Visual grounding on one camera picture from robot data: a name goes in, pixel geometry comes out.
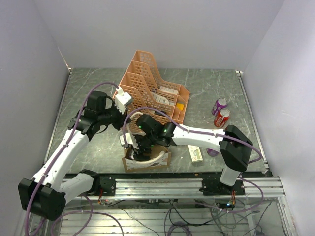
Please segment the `brown canvas tote bag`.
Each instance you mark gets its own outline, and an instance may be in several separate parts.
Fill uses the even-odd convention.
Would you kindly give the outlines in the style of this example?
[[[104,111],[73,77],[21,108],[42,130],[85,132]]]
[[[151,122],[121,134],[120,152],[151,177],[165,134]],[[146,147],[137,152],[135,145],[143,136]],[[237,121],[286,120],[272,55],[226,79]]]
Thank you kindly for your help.
[[[122,163],[126,173],[166,168],[170,166],[172,153],[166,147],[153,145],[151,153],[143,155],[144,160],[136,160],[131,148],[125,148]]]

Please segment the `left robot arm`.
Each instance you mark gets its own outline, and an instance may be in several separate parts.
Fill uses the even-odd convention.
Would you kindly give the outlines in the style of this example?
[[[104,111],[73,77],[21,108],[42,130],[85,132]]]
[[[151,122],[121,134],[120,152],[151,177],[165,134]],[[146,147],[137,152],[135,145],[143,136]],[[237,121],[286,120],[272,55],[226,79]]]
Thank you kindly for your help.
[[[122,88],[116,92],[114,98],[101,91],[91,92],[49,160],[31,179],[21,180],[18,192],[23,210],[54,221],[77,196],[95,195],[100,191],[100,177],[96,172],[84,169],[70,180],[63,178],[102,126],[122,128],[132,98]]]

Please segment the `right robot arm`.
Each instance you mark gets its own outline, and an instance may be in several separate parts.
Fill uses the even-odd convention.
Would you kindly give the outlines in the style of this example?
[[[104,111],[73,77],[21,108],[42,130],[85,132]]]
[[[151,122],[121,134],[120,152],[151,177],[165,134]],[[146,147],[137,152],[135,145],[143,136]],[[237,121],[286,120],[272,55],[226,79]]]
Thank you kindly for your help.
[[[217,189],[224,195],[234,189],[239,174],[247,170],[252,142],[234,125],[209,130],[174,122],[162,124],[148,114],[141,115],[136,125],[145,133],[144,136],[136,136],[141,152],[148,151],[153,145],[164,147],[191,145],[220,153],[225,166],[217,182]]]

